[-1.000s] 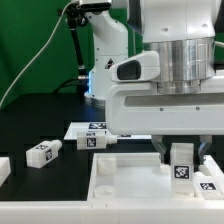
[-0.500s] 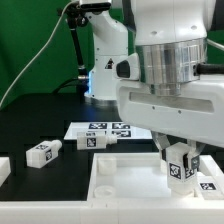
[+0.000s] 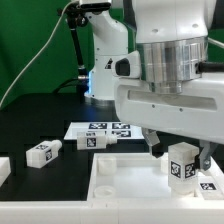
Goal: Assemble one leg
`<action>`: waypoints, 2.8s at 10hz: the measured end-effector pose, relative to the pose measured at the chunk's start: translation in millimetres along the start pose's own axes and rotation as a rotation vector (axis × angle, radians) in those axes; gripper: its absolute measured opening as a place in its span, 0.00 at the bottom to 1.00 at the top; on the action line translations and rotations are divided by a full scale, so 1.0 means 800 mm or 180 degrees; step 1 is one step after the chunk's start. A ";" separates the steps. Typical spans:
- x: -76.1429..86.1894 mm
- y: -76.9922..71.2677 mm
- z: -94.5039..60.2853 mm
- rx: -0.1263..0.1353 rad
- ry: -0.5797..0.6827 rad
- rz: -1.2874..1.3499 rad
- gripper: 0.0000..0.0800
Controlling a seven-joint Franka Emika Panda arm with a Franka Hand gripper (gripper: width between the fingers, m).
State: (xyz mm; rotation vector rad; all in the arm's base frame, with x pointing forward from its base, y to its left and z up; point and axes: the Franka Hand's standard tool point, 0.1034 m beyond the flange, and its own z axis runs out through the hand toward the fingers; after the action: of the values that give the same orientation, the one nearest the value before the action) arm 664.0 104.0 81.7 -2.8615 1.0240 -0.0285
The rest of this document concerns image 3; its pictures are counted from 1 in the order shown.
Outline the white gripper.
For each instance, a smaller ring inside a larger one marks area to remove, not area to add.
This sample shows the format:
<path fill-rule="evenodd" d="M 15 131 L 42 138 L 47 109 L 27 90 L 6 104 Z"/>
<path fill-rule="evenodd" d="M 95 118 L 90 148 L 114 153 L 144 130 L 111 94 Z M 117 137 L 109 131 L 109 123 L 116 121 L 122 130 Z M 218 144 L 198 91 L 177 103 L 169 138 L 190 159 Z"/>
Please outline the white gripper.
<path fill-rule="evenodd" d="M 223 73 L 204 73 L 184 82 L 181 94 L 170 95 L 151 92 L 145 81 L 120 78 L 115 84 L 115 108 L 121 122 L 143 128 L 155 158 L 164 154 L 156 131 L 200 139 L 196 168 L 204 171 L 211 167 L 218 143 L 224 144 Z"/>

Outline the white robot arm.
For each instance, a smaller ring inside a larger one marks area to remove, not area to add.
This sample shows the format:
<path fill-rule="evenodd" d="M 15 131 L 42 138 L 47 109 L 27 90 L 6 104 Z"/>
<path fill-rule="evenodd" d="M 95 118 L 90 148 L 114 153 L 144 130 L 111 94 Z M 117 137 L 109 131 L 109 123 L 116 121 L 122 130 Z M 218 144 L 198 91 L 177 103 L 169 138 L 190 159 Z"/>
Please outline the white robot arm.
<path fill-rule="evenodd" d="M 224 64 L 207 60 L 219 0 L 123 0 L 136 50 L 112 64 L 120 121 L 200 141 L 198 165 L 224 145 Z"/>

